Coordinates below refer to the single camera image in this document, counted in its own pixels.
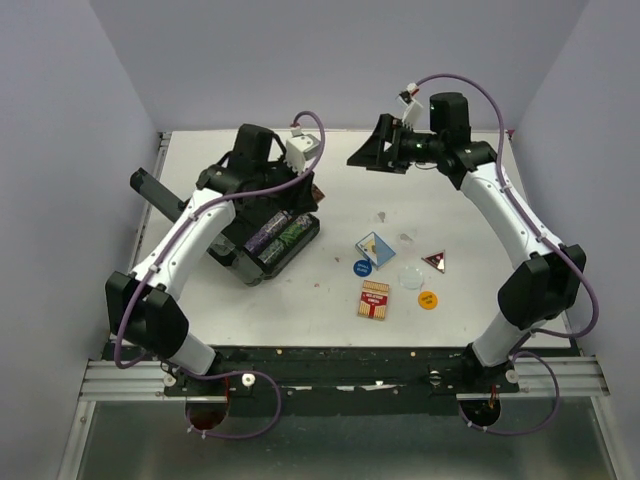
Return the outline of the black poker chip case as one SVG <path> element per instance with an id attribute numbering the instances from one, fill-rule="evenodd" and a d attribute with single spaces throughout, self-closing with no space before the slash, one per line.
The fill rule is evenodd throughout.
<path id="1" fill-rule="evenodd" d="M 320 232 L 320 221 L 305 213 L 278 211 L 266 197 L 240 212 L 207 253 L 248 286 L 275 278 Z"/>

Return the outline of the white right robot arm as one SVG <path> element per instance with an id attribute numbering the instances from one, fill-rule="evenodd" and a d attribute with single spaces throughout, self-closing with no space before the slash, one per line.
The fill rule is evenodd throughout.
<path id="1" fill-rule="evenodd" d="M 514 268 L 497 294 L 498 313 L 483 334 L 467 346 L 460 379 L 480 392 L 496 380 L 514 348 L 558 317 L 576 300 L 586 254 L 551 233 L 519 195 L 501 166 L 499 153 L 471 137 L 469 108 L 459 92 L 430 97 L 430 130 L 415 131 L 423 106 L 417 86 L 399 99 L 399 118 L 383 114 L 365 143 L 347 160 L 352 167 L 403 174 L 411 165 L 433 164 L 469 199 L 488 222 Z"/>

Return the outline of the brown white poker chip stack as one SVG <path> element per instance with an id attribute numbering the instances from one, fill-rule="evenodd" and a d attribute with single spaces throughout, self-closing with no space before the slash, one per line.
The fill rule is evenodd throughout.
<path id="1" fill-rule="evenodd" d="M 325 194 L 315 184 L 312 185 L 311 193 L 316 204 L 319 204 L 325 198 Z"/>

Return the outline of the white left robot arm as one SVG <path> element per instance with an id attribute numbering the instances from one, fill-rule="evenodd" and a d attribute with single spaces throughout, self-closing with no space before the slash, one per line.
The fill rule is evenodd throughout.
<path id="1" fill-rule="evenodd" d="M 281 140 L 272 130 L 242 125 L 233 148 L 199 176 L 189 200 L 152 252 L 130 272 L 115 271 L 105 284 L 108 319 L 115 335 L 114 361 L 122 369 L 122 343 L 130 343 L 188 371 L 201 395 L 222 380 L 217 353 L 191 333 L 178 300 L 200 259 L 242 215 L 268 216 L 265 203 L 291 214 L 316 211 L 314 168 L 326 146 L 326 131 L 306 134 L 299 122 Z"/>

